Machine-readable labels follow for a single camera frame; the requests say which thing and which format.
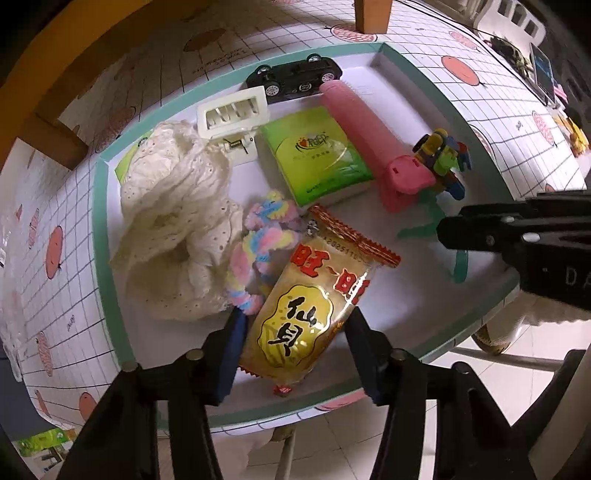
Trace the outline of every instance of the pink plastic tube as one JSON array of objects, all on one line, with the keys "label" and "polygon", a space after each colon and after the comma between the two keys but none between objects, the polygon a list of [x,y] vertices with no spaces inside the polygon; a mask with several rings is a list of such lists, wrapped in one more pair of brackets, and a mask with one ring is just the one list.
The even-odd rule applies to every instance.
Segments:
[{"label": "pink plastic tube", "polygon": [[405,145],[344,82],[320,85],[321,102],[339,123],[374,177],[379,178],[396,157],[411,154]]},{"label": "pink plastic tube", "polygon": [[382,204],[398,212],[435,183],[420,163],[365,102],[340,80],[320,85],[322,104],[335,118],[374,174]]}]

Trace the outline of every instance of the small figurine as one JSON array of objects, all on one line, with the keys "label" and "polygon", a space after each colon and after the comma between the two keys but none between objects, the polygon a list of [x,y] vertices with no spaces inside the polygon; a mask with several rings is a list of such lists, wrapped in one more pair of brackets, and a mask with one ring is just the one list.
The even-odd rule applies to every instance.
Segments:
[{"label": "small figurine", "polygon": [[437,183],[433,187],[437,193],[446,191],[455,200],[462,200],[466,189],[452,172],[472,169],[467,146],[456,141],[443,128],[436,129],[431,135],[425,135],[413,148],[414,156],[435,176]]}]

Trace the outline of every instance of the black toy car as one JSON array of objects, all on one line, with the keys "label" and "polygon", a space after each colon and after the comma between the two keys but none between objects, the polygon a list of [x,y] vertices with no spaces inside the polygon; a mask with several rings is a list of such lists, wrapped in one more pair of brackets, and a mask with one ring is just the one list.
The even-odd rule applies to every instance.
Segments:
[{"label": "black toy car", "polygon": [[314,95],[322,83],[339,79],[342,74],[333,59],[313,53],[305,60],[274,67],[260,65],[248,76],[246,85],[249,88],[263,85],[267,103],[276,103]]}]

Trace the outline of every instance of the rice cracker package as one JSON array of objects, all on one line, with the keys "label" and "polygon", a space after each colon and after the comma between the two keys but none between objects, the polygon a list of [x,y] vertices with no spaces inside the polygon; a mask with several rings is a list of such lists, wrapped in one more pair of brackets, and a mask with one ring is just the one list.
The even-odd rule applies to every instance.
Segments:
[{"label": "rice cracker package", "polygon": [[369,287],[375,267],[400,263],[323,207],[309,211],[307,235],[258,313],[240,360],[247,372],[280,385],[280,393],[312,369]]}]

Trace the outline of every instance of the white crochet cloth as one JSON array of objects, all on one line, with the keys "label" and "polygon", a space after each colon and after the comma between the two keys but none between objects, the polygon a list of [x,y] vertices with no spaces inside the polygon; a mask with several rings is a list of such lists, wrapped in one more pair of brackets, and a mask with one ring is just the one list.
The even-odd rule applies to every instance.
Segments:
[{"label": "white crochet cloth", "polygon": [[121,187],[126,230],[111,260],[127,293],[160,319],[197,320],[228,306],[224,278],[242,232],[230,164],[188,122],[163,122]]}]

